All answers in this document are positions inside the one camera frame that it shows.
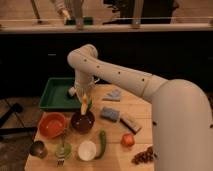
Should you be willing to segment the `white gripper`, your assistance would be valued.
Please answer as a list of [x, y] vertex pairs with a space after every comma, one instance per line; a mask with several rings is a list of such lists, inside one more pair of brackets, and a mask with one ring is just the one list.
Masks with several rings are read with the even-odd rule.
[[87, 96], [87, 99], [91, 99], [91, 94], [94, 89], [94, 80], [90, 80], [89, 82], [81, 82], [79, 80], [76, 80], [74, 82], [74, 88], [76, 89], [76, 94], [79, 99], [79, 101], [82, 101], [82, 98], [84, 95]]

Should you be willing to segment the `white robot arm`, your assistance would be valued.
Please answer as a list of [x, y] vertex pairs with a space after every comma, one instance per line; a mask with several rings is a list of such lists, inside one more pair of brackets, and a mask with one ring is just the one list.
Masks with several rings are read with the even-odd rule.
[[75, 83], [85, 87], [97, 76], [151, 104], [154, 171], [213, 171], [213, 114], [200, 87], [103, 62], [97, 56], [91, 44], [69, 53]]

